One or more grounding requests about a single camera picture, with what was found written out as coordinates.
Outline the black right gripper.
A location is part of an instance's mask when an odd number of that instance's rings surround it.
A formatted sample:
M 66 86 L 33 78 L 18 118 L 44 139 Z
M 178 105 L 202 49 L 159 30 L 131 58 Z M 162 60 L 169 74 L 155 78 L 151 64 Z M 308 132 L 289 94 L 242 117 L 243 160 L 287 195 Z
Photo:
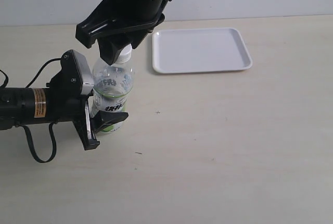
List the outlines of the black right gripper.
M 156 26 L 172 0 L 102 0 L 93 12 L 76 25 L 75 37 L 86 48 L 98 41 L 101 59 L 114 64 L 131 43 L 136 49 Z

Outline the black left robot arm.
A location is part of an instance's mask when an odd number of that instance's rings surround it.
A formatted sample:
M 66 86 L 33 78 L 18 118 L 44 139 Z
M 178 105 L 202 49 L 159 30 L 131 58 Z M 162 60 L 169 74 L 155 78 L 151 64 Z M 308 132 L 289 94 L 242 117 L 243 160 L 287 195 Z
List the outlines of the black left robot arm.
M 85 150 L 96 149 L 95 134 L 122 122 L 126 112 L 89 115 L 92 88 L 77 75 L 56 74 L 46 88 L 1 88 L 1 130 L 13 126 L 72 122 Z

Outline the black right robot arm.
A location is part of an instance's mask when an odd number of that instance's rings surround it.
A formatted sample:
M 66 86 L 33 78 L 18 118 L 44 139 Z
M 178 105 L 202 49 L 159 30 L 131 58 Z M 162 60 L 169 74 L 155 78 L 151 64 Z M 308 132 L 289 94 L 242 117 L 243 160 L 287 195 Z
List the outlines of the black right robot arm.
M 98 43 L 101 59 L 114 64 L 126 46 L 136 49 L 165 20 L 172 0 L 102 0 L 76 25 L 75 37 L 86 48 Z

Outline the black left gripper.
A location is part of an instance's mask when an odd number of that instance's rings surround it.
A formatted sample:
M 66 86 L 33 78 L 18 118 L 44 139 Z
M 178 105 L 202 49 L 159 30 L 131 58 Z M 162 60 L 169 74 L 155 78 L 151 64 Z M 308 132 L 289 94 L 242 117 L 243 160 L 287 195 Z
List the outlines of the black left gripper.
M 79 77 L 56 74 L 49 82 L 49 90 L 54 107 L 52 116 L 59 122 L 73 122 L 86 151 L 94 150 L 100 144 L 94 132 L 108 132 L 110 127 L 129 116 L 127 112 L 99 111 L 90 118 L 88 99 L 92 96 L 92 85 L 82 83 Z

